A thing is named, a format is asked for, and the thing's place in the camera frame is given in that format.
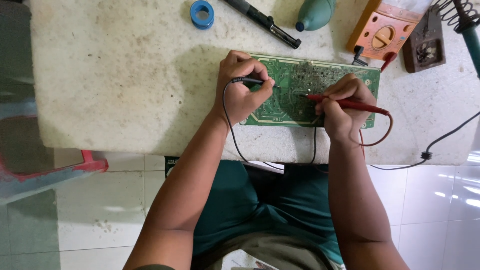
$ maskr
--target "table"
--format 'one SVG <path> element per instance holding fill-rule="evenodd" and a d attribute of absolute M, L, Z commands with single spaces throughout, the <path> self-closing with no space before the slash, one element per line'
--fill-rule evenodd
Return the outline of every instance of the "table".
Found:
<path fill-rule="evenodd" d="M 339 0 L 326 27 L 297 32 L 302 1 L 250 0 L 301 46 L 291 49 L 222 0 L 215 22 L 196 29 L 193 3 L 166 0 L 36 0 L 32 51 L 38 121 L 48 147 L 178 156 L 210 110 L 218 63 L 230 49 L 338 63 L 366 0 Z M 381 76 L 378 106 L 395 120 L 390 136 L 366 149 L 368 164 L 412 164 L 434 139 L 480 110 L 480 82 L 462 36 L 444 25 L 447 64 L 408 74 L 402 54 Z M 366 60 L 380 67 L 381 61 Z M 478 120 L 432 147 L 426 164 L 462 164 Z M 378 115 L 363 131 L 374 142 L 388 127 Z M 309 162 L 313 129 L 235 126 L 248 160 Z M 315 162 L 327 163 L 329 139 L 317 132 Z M 224 159 L 239 160 L 231 136 Z"/>

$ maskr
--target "circuit board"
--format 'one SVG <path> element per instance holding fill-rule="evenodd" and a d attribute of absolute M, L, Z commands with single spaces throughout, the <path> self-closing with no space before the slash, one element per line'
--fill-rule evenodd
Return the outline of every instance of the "circuit board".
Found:
<path fill-rule="evenodd" d="M 361 79 L 377 98 L 380 69 L 287 57 L 251 54 L 263 63 L 268 75 L 282 88 L 273 88 L 273 94 L 256 109 L 242 125 L 323 127 L 323 116 L 315 115 L 315 102 L 299 95 L 321 94 L 348 73 Z M 250 88 L 256 91 L 260 86 Z M 372 113 L 362 128 L 371 128 Z"/>

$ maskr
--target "blue spool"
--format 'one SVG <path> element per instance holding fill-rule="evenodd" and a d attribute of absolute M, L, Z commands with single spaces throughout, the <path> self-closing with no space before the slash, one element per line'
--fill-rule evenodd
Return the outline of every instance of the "blue spool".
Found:
<path fill-rule="evenodd" d="M 204 20 L 197 17 L 197 13 L 206 12 L 208 17 Z M 190 7 L 190 17 L 192 18 L 192 23 L 195 27 L 201 30 L 206 30 L 213 25 L 214 21 L 214 12 L 212 6 L 204 0 L 196 1 Z"/>

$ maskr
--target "orange multimeter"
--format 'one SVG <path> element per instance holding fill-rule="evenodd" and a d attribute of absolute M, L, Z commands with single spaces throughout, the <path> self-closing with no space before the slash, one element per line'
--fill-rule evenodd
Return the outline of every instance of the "orange multimeter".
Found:
<path fill-rule="evenodd" d="M 362 56 L 386 60 L 398 53 L 432 0 L 370 0 L 347 43 L 364 47 Z"/>

